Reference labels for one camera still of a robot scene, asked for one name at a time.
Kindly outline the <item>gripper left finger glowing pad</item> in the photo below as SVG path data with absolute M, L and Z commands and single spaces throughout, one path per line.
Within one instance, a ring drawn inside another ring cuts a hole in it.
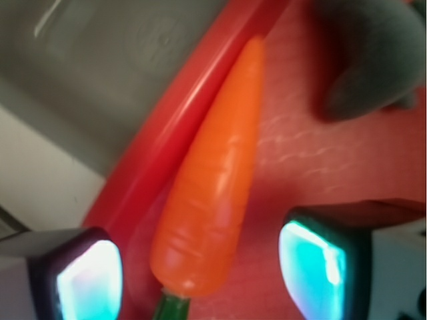
M 117 319 L 122 295 L 121 255 L 101 228 L 1 239 L 2 319 Z

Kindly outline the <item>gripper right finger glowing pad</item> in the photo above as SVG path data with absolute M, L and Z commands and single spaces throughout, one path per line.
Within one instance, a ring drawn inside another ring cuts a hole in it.
M 426 318 L 423 205 L 294 207 L 279 260 L 305 319 Z

